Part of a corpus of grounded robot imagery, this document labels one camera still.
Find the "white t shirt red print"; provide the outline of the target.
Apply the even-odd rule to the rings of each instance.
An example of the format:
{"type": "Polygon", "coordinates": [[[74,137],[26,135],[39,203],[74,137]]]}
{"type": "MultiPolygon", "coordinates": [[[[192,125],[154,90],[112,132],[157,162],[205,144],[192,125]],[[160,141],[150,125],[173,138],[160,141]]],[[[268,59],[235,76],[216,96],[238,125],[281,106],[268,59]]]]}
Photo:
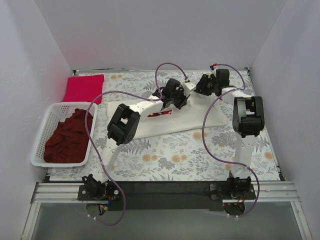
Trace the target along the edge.
{"type": "MultiPolygon", "coordinates": [[[[187,101],[187,105],[180,110],[171,105],[168,110],[163,110],[171,110],[171,113],[143,119],[141,117],[133,140],[201,129],[205,114],[215,99],[216,97],[213,95],[205,96],[192,93],[187,101]]],[[[129,106],[140,101],[136,99],[108,102],[107,116],[111,119],[119,104],[129,106]]],[[[227,117],[222,112],[220,103],[216,102],[207,116],[205,126],[218,127],[224,126],[227,123],[227,117]]]]}

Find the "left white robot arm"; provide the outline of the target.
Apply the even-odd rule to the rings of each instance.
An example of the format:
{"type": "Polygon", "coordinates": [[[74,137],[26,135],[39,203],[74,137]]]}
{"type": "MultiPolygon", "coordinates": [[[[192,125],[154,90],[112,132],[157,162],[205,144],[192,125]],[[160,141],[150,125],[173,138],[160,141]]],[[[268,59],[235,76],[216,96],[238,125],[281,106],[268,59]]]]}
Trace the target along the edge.
{"type": "Polygon", "coordinates": [[[133,140],[139,121],[147,118],[151,114],[161,112],[171,105],[180,110],[187,104],[191,92],[195,89],[196,85],[189,80],[180,83],[178,80],[171,78],[164,87],[158,87],[148,98],[128,92],[112,90],[112,93],[134,96],[142,101],[131,105],[125,105],[123,103],[118,105],[107,125],[106,147],[102,154],[99,154],[91,134],[89,133],[87,121],[89,111],[87,111],[84,119],[85,130],[91,145],[98,155],[102,167],[102,170],[94,170],[91,173],[92,177],[101,183],[110,181],[112,178],[108,175],[108,171],[112,169],[123,147],[133,140]]]}

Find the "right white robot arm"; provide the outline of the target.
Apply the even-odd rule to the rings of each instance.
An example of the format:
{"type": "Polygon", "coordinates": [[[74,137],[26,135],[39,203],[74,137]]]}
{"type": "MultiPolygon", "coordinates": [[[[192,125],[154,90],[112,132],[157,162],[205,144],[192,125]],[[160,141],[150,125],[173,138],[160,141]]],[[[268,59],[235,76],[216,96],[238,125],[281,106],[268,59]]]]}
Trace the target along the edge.
{"type": "Polygon", "coordinates": [[[231,85],[230,71],[217,67],[217,64],[212,65],[211,73],[201,77],[196,84],[195,92],[204,96],[216,96],[205,113],[204,120],[218,100],[233,106],[232,127],[236,137],[234,161],[220,162],[231,165],[230,178],[247,179],[254,174],[250,168],[254,143],[265,127],[263,99],[243,93],[245,83],[242,88],[231,85]]]}

